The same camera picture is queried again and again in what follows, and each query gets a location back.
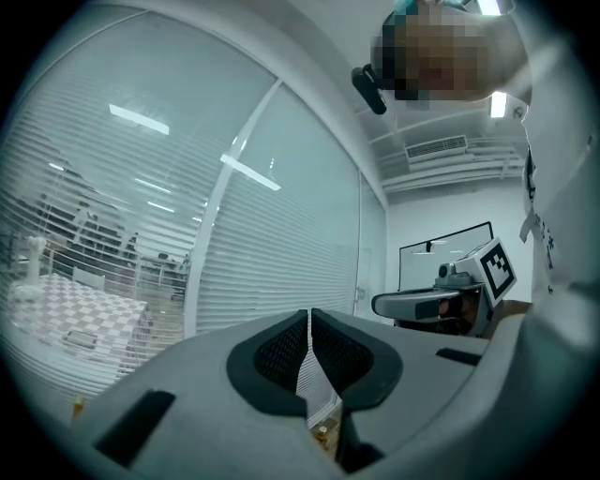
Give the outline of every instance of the person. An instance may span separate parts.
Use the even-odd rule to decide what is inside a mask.
[[[396,100],[476,101],[501,91],[528,106],[522,119],[530,152],[523,172],[525,221],[533,240],[532,303],[600,277],[598,96],[575,55],[575,41],[534,2],[484,16],[444,1],[397,0],[371,50],[378,86]],[[497,322],[528,311],[502,302]],[[440,304],[440,316],[449,310]],[[465,297],[461,318],[477,305]]]

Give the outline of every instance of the white shirt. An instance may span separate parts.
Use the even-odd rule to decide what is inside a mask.
[[[525,207],[528,215],[532,209],[537,303],[557,287],[600,278],[600,109],[571,50],[573,38],[552,29],[539,9],[517,5],[510,15],[532,71],[532,101],[522,124],[535,165],[534,197],[529,202],[526,194]]]

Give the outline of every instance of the ceiling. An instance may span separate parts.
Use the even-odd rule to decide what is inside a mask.
[[[465,135],[468,148],[510,147],[509,157],[524,163],[527,139],[519,111],[525,105],[509,97],[504,118],[489,116],[490,100],[479,102],[437,102],[428,110],[408,110],[403,102],[388,104],[385,115],[371,112],[354,90],[350,72],[369,62],[372,39],[379,33],[383,19],[392,10],[393,0],[237,0],[282,30],[315,60],[346,98],[369,138],[377,159],[384,190],[389,194],[405,187],[402,176],[411,173],[404,148],[418,143]],[[466,0],[469,10],[477,11],[475,0]],[[475,160],[490,159],[477,157]],[[511,168],[487,170],[482,178],[520,176],[520,163]],[[435,178],[435,169],[424,185],[479,180],[478,176],[453,174]],[[419,188],[421,184],[412,185]]]

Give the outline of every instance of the checkered table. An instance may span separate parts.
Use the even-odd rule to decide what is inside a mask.
[[[146,302],[57,274],[41,276],[39,286],[43,294],[35,301],[9,296],[8,318],[17,327],[67,353],[118,365],[123,373],[145,360],[152,325]]]

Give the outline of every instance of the fluorescent light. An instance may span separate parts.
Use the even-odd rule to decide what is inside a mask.
[[[506,94],[494,92],[491,96],[491,110],[489,116],[492,118],[502,118],[506,114]]]
[[[121,118],[130,120],[131,122],[135,122],[136,124],[144,125],[145,127],[159,131],[160,133],[164,133],[165,135],[169,135],[169,126],[161,124],[160,122],[157,122],[152,118],[148,118],[147,116],[143,116],[139,113],[132,112],[131,110],[122,109],[121,107],[117,107],[116,105],[112,104],[109,104],[109,109],[111,110],[111,113],[113,115],[120,116]]]
[[[155,206],[156,208],[160,208],[160,210],[166,210],[167,212],[174,212],[171,208],[167,208],[166,206],[158,205],[157,203],[148,202],[149,205]]]
[[[140,180],[139,178],[134,178],[134,180],[136,182],[138,182],[139,184],[146,185],[146,186],[151,187],[151,188],[155,188],[156,190],[160,190],[160,191],[165,191],[167,193],[171,193],[171,191],[168,190],[168,189],[166,189],[166,188],[159,187],[159,186],[151,184],[149,182],[145,182],[144,180]]]
[[[269,187],[274,191],[278,191],[281,187],[272,182],[268,178],[263,177],[259,173],[254,172],[251,168],[247,167],[243,163],[240,163],[235,158],[231,158],[229,155],[222,155],[221,161],[226,163],[227,165],[231,165],[237,171],[243,173],[246,176],[249,176],[252,180],[256,180],[258,183],[263,184],[265,187]]]
[[[497,0],[477,0],[479,9],[484,15],[500,15]]]

